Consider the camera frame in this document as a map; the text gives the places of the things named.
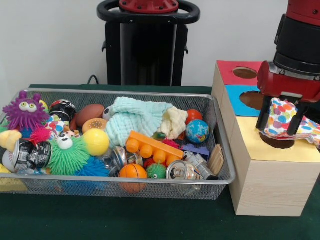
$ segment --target green table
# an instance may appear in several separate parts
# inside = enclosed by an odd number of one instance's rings
[[[32,85],[33,88],[210,94],[210,87]],[[301,217],[236,216],[217,201],[0,194],[1,239],[320,239],[320,185]]]

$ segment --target blue washcloth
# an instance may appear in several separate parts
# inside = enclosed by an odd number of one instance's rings
[[[166,110],[172,107],[166,102],[144,102],[118,97],[110,109],[111,119],[105,128],[110,147],[124,147],[131,131],[151,137],[161,126]]]

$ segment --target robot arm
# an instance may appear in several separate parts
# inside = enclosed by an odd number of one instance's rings
[[[258,88],[264,95],[256,128],[264,130],[271,99],[276,97],[298,108],[287,134],[297,133],[309,104],[320,101],[320,1],[289,0],[274,43],[273,62],[263,62],[258,73]]]

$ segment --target polka dot cloth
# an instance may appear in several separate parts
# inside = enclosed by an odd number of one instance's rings
[[[46,121],[44,127],[51,130],[50,140],[53,140],[63,132],[65,126],[69,126],[69,122],[61,121],[61,119],[54,114]]]
[[[306,139],[309,143],[320,146],[320,125],[306,118],[302,119],[298,132],[289,136],[287,130],[289,124],[297,114],[297,108],[293,103],[273,98],[270,108],[270,116],[266,128],[261,133],[276,140]]]

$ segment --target purple toy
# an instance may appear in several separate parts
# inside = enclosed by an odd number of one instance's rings
[[[195,147],[193,144],[187,144],[183,146],[182,150],[192,152],[195,155],[200,154],[206,161],[209,159],[210,152],[205,146]]]
[[[26,91],[21,91],[15,101],[3,108],[9,121],[8,129],[20,131],[26,128],[34,131],[37,126],[41,126],[50,116],[45,113],[42,103],[39,103],[40,99],[38,93],[31,99],[27,98]]]

